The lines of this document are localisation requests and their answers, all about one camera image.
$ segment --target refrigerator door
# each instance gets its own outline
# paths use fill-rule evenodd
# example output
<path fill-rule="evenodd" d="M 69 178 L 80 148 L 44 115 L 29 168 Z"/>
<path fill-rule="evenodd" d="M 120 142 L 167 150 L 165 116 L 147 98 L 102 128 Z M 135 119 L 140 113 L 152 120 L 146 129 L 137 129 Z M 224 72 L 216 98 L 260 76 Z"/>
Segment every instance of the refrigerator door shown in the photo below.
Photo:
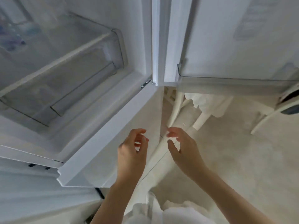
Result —
<path fill-rule="evenodd" d="M 160 28 L 158 63 L 165 65 L 154 77 L 159 85 L 272 95 L 299 82 L 299 0 L 172 0 L 166 11 L 162 2 L 152 7 L 160 13 L 153 28 Z"/>
<path fill-rule="evenodd" d="M 58 169 L 62 186 L 110 187 L 116 179 L 117 148 L 131 129 L 144 128 L 147 159 L 160 139 L 163 87 L 149 82 Z"/>

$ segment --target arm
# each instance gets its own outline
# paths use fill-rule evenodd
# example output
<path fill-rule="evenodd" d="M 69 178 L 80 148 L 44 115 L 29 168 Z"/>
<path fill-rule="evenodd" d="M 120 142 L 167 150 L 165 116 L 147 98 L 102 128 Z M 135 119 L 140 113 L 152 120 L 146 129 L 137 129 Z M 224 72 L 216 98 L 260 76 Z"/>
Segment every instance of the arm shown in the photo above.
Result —
<path fill-rule="evenodd" d="M 207 168 L 196 142 L 185 131 L 175 127 L 168 130 L 167 137 L 176 137 L 180 142 L 178 151 L 171 140 L 167 141 L 175 163 L 214 200 L 230 224 L 274 223 Z"/>
<path fill-rule="evenodd" d="M 131 130 L 118 147 L 116 182 L 111 186 L 91 224 L 121 224 L 128 202 L 145 168 L 148 139 L 141 134 L 145 132 L 144 129 Z"/>

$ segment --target floor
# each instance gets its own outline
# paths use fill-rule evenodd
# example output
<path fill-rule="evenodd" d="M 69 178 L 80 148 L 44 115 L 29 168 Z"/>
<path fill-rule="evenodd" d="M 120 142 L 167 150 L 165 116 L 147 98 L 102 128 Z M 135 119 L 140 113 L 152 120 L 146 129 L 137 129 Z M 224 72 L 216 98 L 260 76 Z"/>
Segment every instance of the floor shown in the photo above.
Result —
<path fill-rule="evenodd" d="M 145 203 L 151 190 L 161 205 L 166 200 L 189 200 L 206 208 L 216 223 L 228 223 L 209 196 L 174 164 L 164 136 L 171 110 L 170 103 L 164 100 L 160 144 L 146 167 L 149 173 L 137 185 L 125 213 L 135 203 Z M 297 223 L 299 115 L 278 115 L 255 135 L 250 134 L 250 129 L 258 112 L 244 98 L 235 98 L 223 117 L 210 117 L 196 131 L 192 124 L 199 115 L 198 109 L 187 105 L 174 126 L 183 128 L 196 140 L 207 166 L 273 220 Z"/>

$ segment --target person's right hand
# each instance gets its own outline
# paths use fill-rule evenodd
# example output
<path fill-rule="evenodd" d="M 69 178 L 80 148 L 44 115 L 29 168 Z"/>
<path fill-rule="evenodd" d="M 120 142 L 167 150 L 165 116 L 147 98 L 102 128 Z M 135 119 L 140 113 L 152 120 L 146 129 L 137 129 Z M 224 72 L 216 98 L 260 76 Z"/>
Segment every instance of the person's right hand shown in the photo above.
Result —
<path fill-rule="evenodd" d="M 172 140 L 168 140 L 168 149 L 177 166 L 192 180 L 198 174 L 207 170 L 202 157 L 200 156 L 196 142 L 181 128 L 170 127 L 167 137 L 175 137 L 180 142 L 180 150 L 174 146 Z"/>

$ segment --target hand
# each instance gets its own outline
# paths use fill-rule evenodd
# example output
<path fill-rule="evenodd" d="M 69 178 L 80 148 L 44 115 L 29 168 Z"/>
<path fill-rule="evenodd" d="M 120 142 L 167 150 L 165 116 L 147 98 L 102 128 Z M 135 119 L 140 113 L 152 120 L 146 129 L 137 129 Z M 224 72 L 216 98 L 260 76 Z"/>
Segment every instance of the hand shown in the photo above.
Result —
<path fill-rule="evenodd" d="M 121 183 L 132 183 L 136 186 L 147 160 L 148 139 L 142 135 L 145 129 L 133 129 L 125 141 L 118 147 L 117 180 Z"/>
<path fill-rule="evenodd" d="M 193 181 L 198 174 L 207 169 L 202 157 L 200 156 L 196 142 L 181 128 L 170 127 L 167 137 L 176 137 L 180 142 L 180 150 L 174 146 L 172 140 L 168 140 L 168 149 L 177 166 Z"/>

